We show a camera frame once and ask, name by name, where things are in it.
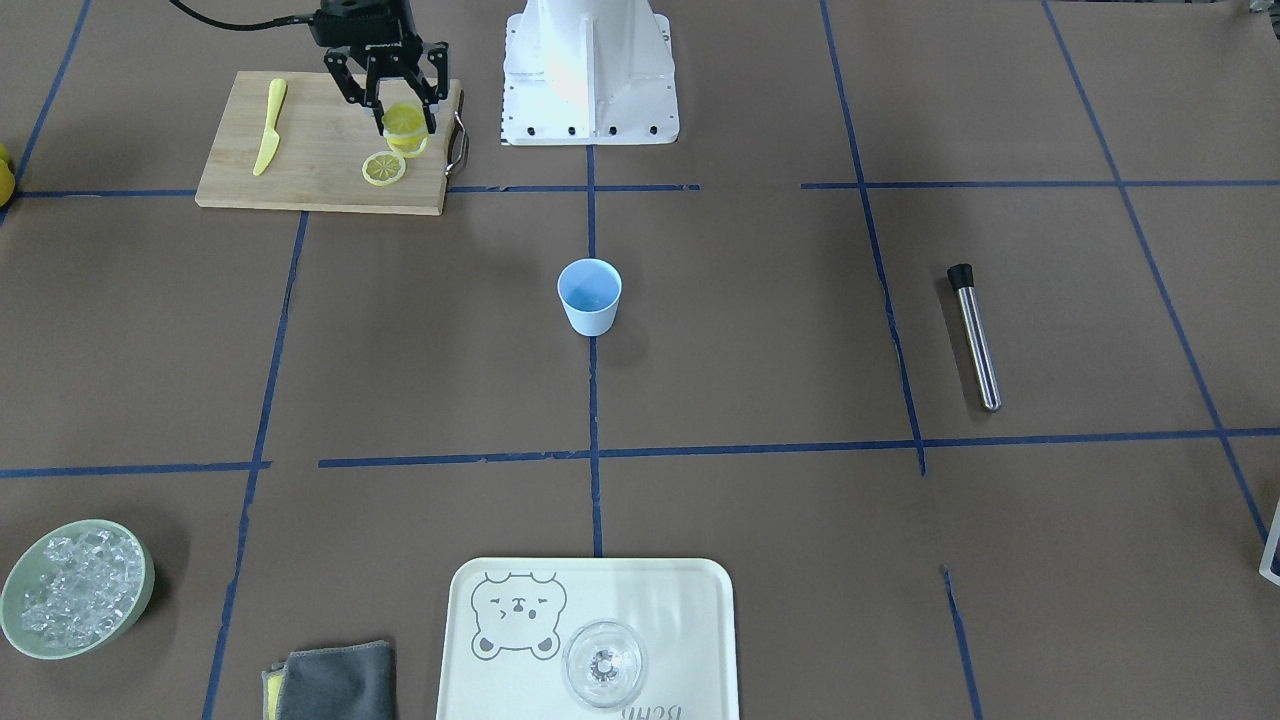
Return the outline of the yellow lemon half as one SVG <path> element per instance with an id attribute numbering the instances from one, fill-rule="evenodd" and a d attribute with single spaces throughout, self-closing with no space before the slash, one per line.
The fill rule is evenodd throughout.
<path id="1" fill-rule="evenodd" d="M 398 102 L 384 111 L 381 120 L 381 135 L 392 152 L 410 159 L 426 152 L 430 132 L 426 114 L 420 105 Z"/>

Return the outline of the light blue plastic cup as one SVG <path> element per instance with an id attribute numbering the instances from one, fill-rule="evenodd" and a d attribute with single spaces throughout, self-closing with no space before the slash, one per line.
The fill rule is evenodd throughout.
<path id="1" fill-rule="evenodd" d="M 614 324 L 623 282 L 617 269 L 600 259 L 570 263 L 556 283 L 571 328 L 584 337 L 599 337 Z"/>

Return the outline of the wooden cutting board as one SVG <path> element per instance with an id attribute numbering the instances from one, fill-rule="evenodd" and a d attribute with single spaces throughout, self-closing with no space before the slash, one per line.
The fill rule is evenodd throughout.
<path id="1" fill-rule="evenodd" d="M 253 176 L 271 79 L 285 81 L 276 119 L 282 141 L 268 169 Z M 204 173 L 195 192 L 201 208 L 347 211 L 438 217 L 445 204 L 445 169 L 465 149 L 457 128 L 462 85 L 438 108 L 438 131 L 425 154 L 387 187 L 362 177 L 367 156 L 387 141 L 371 117 L 337 92 L 324 72 L 241 70 L 230 87 Z"/>

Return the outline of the yellow plastic knife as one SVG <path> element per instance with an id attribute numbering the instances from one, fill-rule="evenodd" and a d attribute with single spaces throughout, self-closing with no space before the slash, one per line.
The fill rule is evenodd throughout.
<path id="1" fill-rule="evenodd" d="M 259 151 L 252 168 L 252 176 L 255 177 L 262 176 L 266 172 L 279 149 L 282 137 L 276 128 L 276 123 L 285 101 L 287 91 L 288 83 L 283 77 L 273 78 L 268 86 L 262 137 L 260 140 Z"/>

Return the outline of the cream bear tray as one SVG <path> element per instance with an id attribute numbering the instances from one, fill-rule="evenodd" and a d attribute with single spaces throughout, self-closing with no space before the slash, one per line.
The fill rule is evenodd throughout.
<path id="1" fill-rule="evenodd" d="M 439 719 L 740 715 L 718 562 L 486 557 L 451 582 Z"/>

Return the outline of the green bowl with ice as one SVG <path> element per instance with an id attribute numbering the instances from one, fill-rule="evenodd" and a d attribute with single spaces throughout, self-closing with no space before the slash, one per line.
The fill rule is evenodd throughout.
<path id="1" fill-rule="evenodd" d="M 120 638 L 142 616 L 156 571 L 141 538 L 84 519 L 49 532 L 18 559 L 3 587 L 3 634 L 27 657 L 59 661 Z"/>

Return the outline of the grey folded cloth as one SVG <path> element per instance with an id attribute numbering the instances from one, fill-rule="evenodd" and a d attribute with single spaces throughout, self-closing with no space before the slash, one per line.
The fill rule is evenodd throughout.
<path id="1" fill-rule="evenodd" d="M 394 719 L 388 641 L 289 653 L 261 675 L 264 719 Z"/>

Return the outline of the clear wine glass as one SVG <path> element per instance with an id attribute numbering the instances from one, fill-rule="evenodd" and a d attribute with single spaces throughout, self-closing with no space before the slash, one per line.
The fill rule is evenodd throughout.
<path id="1" fill-rule="evenodd" d="M 646 651 L 630 625 L 600 619 L 580 626 L 564 651 L 564 683 L 571 696 L 593 710 L 632 703 L 646 680 Z"/>

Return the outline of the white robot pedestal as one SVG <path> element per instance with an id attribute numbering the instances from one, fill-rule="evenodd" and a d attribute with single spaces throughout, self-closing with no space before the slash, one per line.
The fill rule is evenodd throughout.
<path id="1" fill-rule="evenodd" d="M 527 1 L 504 40 L 502 143 L 677 142 L 671 24 L 650 3 Z"/>

